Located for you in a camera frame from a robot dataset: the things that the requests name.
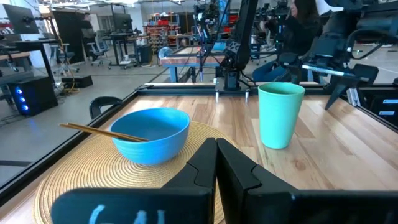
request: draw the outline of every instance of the black box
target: black box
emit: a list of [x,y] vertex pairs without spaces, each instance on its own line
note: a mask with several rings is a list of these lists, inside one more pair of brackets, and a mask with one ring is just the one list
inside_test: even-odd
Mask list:
[[33,116],[58,106],[58,100],[49,77],[30,77],[9,83],[8,87],[21,115]]
[[[65,83],[65,88],[72,88],[73,77],[65,77],[62,78],[61,81]],[[93,85],[93,80],[91,79],[91,75],[86,75],[86,76],[75,75],[74,88],[85,88],[91,85]]]

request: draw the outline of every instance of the black metal frame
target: black metal frame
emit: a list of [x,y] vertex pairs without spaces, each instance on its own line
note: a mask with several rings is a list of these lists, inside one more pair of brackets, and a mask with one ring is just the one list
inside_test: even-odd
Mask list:
[[[306,95],[329,95],[325,92],[323,85],[302,85],[306,89]],[[218,93],[220,96],[244,96],[247,92],[250,95],[258,95],[258,90],[256,87],[242,91],[224,91],[217,90],[215,85],[142,85],[136,89],[133,93],[125,97],[121,104],[114,105],[107,109],[103,114],[88,123],[88,126],[98,128],[108,119],[112,118],[118,111],[123,109],[128,103],[137,98],[138,96],[210,96],[216,95]],[[370,117],[378,120],[383,125],[393,129],[391,123],[377,117],[374,113],[370,112],[366,108],[357,107],[359,110],[368,114]],[[21,190],[27,187],[31,182],[43,174],[48,168],[53,166],[59,159],[61,159],[66,153],[70,152],[79,143],[86,139],[90,134],[77,132],[72,137],[68,138],[65,142],[59,145],[57,148],[49,152],[46,156],[33,162],[28,167],[26,167],[22,172],[14,176],[5,185],[0,187],[0,206],[4,205],[8,200],[13,198]]]
[[359,102],[361,103],[361,106],[356,106],[356,108],[359,109],[360,111],[362,111],[363,113],[367,114],[368,116],[372,117],[376,121],[382,123],[384,126],[395,131],[396,133],[398,133],[398,126],[381,118],[380,116],[376,115],[375,113],[373,113],[371,110],[369,110],[368,108],[366,108],[364,106],[365,105],[365,103],[363,101],[363,92],[364,91],[374,93],[375,95],[388,94],[391,91],[396,91],[398,93],[398,86],[391,85],[391,84],[373,84],[372,86],[359,87],[358,95],[359,95]]

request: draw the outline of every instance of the person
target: person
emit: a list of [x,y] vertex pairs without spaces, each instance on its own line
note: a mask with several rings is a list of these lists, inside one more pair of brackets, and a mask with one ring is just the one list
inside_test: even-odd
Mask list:
[[88,45],[88,43],[95,43],[96,35],[90,21],[90,13],[86,12],[84,14],[83,20],[81,21],[81,32],[83,34],[83,46],[85,48],[86,57],[92,56],[93,60],[95,60],[95,55],[90,52],[91,47]]
[[[322,31],[322,24],[315,0],[292,0],[290,15],[287,16],[283,31],[282,52],[304,55],[310,50],[312,40]],[[272,69],[275,61],[253,71],[255,82],[272,82],[286,70],[281,66]]]

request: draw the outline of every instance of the round placemat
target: round placemat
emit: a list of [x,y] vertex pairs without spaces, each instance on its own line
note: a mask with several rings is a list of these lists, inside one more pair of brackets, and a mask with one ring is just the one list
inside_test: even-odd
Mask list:
[[[50,211],[61,194],[82,187],[160,188],[185,166],[206,138],[225,138],[222,132],[205,124],[191,122],[187,141],[173,159],[157,166],[142,166],[123,157],[111,138],[95,136],[65,158],[40,183],[34,202],[36,223],[52,223]],[[215,199],[215,223],[224,219],[218,186]]]

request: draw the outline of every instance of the black chair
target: black chair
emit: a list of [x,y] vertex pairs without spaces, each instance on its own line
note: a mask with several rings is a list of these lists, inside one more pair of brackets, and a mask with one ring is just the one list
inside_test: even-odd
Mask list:
[[101,107],[103,106],[109,106],[109,105],[120,105],[122,103],[122,100],[113,96],[101,96],[98,98],[95,98],[91,103],[90,103],[90,117],[91,119],[96,118],[101,114]]

